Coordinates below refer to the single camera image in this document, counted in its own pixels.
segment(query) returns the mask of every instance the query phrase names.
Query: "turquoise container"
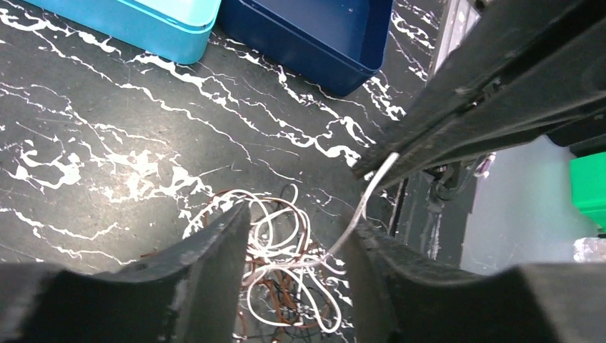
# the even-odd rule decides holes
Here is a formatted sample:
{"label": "turquoise container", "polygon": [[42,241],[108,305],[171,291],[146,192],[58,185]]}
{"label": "turquoise container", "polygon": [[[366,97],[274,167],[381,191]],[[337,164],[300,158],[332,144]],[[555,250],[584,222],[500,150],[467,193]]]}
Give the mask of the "turquoise container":
{"label": "turquoise container", "polygon": [[199,61],[221,0],[26,0],[180,64]]}

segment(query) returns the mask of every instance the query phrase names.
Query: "white string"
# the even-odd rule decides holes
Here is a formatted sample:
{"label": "white string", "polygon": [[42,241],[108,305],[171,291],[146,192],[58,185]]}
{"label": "white string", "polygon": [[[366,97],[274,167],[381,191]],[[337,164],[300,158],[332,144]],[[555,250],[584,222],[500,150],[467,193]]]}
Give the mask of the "white string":
{"label": "white string", "polygon": [[[255,317],[262,323],[272,325],[274,327],[297,327],[304,324],[302,318],[299,322],[294,324],[270,321],[259,316],[254,311],[253,306],[251,305],[252,290],[257,284],[257,282],[263,279],[265,275],[267,275],[267,273],[269,272],[281,271],[288,274],[297,283],[297,297],[299,299],[302,294],[305,294],[305,297],[310,303],[311,309],[313,309],[313,317],[316,319],[319,328],[324,333],[335,332],[341,327],[342,313],[339,308],[339,305],[335,298],[332,296],[332,294],[328,291],[326,285],[324,285],[320,280],[318,280],[314,267],[323,266],[334,274],[345,274],[345,271],[340,271],[330,266],[327,263],[327,260],[330,256],[333,256],[339,251],[339,249],[341,249],[342,245],[346,242],[349,235],[357,226],[359,219],[361,217],[366,218],[366,205],[368,199],[370,198],[372,192],[378,185],[381,178],[387,173],[393,163],[396,162],[398,157],[399,155],[396,153],[390,154],[383,163],[383,165],[379,168],[379,170],[377,170],[377,172],[374,174],[374,177],[368,184],[368,187],[362,194],[362,198],[354,212],[351,222],[349,223],[349,225],[347,225],[347,228],[345,229],[341,237],[339,237],[339,239],[334,243],[334,245],[322,257],[318,257],[307,252],[309,245],[312,243],[311,221],[309,220],[309,216],[307,215],[307,213],[296,207],[294,204],[297,201],[297,197],[299,196],[299,190],[296,185],[292,184],[294,188],[294,196],[291,202],[274,197],[259,198],[256,194],[245,191],[243,189],[234,189],[228,191],[217,199],[218,202],[220,202],[221,200],[230,201],[231,197],[245,196],[244,200],[249,202],[249,207],[257,206],[263,212],[262,219],[251,223],[252,230],[249,233],[247,255],[253,256],[254,259],[262,259],[266,264],[257,267],[254,272],[250,271],[244,273],[242,277],[242,285],[243,287],[247,288],[246,301],[248,309],[253,315],[253,317]],[[270,214],[267,211],[267,207],[265,206],[265,204],[272,202],[283,203],[287,206],[284,209],[280,209],[279,211],[275,211]],[[292,233],[281,242],[274,243],[274,226],[272,221],[275,220],[277,217],[290,212],[294,212],[295,214],[293,216],[294,229]],[[299,231],[301,227],[305,228],[305,234],[300,234]],[[267,238],[262,236],[262,232],[267,233]],[[331,327],[327,327],[324,324],[326,319],[322,318],[314,297],[303,282],[304,277],[308,277],[312,280],[313,283],[317,285],[317,287],[323,293],[325,299],[327,299],[328,303],[330,303],[331,306],[334,308],[335,318]]]}

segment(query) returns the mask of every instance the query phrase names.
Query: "dark blue bin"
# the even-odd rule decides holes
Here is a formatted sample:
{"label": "dark blue bin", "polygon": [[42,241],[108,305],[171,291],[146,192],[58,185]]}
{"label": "dark blue bin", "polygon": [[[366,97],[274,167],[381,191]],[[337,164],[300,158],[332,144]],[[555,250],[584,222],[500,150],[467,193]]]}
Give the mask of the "dark blue bin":
{"label": "dark blue bin", "polygon": [[233,39],[346,96],[383,65],[393,0],[222,0]]}

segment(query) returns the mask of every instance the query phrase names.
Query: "green object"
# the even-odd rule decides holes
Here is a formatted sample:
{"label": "green object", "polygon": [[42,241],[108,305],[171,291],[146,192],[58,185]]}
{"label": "green object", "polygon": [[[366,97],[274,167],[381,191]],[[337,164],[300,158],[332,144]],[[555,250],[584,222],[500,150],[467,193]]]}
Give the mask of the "green object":
{"label": "green object", "polygon": [[606,152],[570,161],[572,203],[606,227]]}

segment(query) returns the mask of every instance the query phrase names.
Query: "marble surface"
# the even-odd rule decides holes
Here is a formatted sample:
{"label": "marble surface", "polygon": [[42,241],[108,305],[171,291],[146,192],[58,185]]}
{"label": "marble surface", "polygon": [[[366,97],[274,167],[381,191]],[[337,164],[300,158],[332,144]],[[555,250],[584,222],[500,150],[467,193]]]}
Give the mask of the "marble surface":
{"label": "marble surface", "polygon": [[[340,99],[218,28],[180,66],[0,0],[0,259],[115,271],[201,229],[214,193],[286,184],[330,245],[364,188],[349,167],[427,80],[442,6],[396,0],[383,69]],[[393,206],[379,194],[369,216],[385,227]],[[353,342],[352,325],[317,337]]]}

